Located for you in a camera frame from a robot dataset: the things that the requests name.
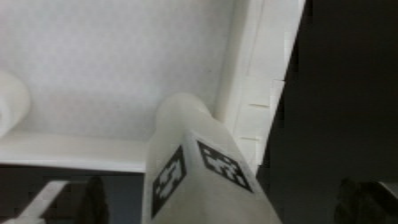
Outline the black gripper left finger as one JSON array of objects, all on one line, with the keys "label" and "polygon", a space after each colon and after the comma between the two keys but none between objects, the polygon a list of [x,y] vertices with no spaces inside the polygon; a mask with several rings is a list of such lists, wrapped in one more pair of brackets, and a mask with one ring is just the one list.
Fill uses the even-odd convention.
[{"label": "black gripper left finger", "polygon": [[23,211],[0,224],[110,224],[101,178],[50,181]]}]

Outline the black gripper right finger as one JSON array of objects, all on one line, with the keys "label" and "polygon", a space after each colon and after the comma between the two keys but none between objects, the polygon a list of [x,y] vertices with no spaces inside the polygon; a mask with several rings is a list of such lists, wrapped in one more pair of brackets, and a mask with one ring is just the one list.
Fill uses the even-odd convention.
[{"label": "black gripper right finger", "polygon": [[341,180],[334,224],[398,224],[398,182]]}]

